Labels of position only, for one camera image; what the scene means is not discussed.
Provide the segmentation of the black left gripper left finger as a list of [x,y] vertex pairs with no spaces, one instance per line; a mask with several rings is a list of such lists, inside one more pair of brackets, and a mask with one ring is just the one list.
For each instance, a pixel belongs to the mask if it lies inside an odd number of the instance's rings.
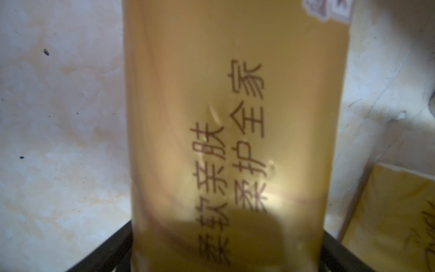
[[129,221],[68,272],[130,272],[132,244]]

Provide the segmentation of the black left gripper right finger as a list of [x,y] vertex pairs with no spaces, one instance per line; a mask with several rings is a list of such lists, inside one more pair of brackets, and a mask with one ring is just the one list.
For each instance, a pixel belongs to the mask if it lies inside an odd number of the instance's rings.
[[320,260],[320,272],[374,272],[328,232],[324,231]]

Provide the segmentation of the gold tissue pack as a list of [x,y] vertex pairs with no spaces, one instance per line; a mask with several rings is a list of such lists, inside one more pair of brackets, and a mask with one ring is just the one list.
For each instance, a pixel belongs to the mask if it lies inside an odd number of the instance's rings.
[[123,1],[134,272],[316,272],[352,1]]
[[377,272],[435,269],[435,177],[376,164],[342,244]]

